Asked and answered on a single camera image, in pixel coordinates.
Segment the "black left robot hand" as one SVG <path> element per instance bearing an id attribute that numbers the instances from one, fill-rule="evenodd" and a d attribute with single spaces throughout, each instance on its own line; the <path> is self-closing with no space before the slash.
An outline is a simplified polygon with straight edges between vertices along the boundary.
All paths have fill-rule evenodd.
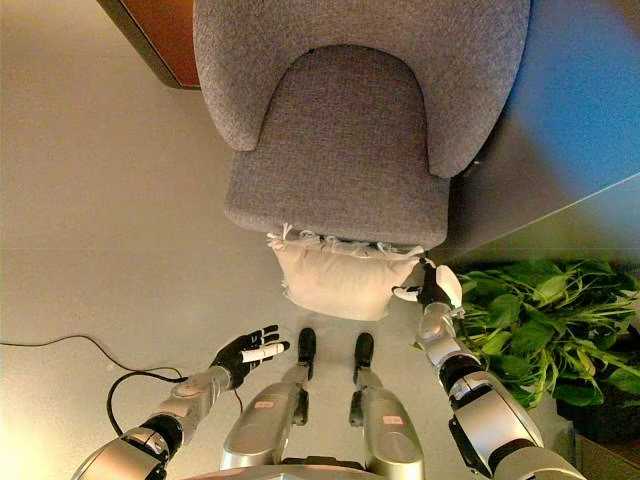
<path id="1" fill-rule="evenodd" d="M 219 350 L 211 365 L 228 372 L 230 389 L 241 386 L 252 370 L 290 348 L 288 341 L 280 339 L 278 329 L 278 325 L 266 326 L 237 337 Z"/>

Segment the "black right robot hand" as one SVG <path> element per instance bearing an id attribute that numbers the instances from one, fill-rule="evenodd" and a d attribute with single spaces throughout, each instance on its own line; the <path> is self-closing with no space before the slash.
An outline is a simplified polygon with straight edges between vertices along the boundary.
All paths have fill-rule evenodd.
<path id="1" fill-rule="evenodd" d="M 449 266 L 437 265 L 428 258 L 419 261 L 424 270 L 422 286 L 392 288 L 392 294 L 401 300 L 417 302 L 424 306 L 445 303 L 452 309 L 462 306 L 463 289 L 456 274 Z"/>

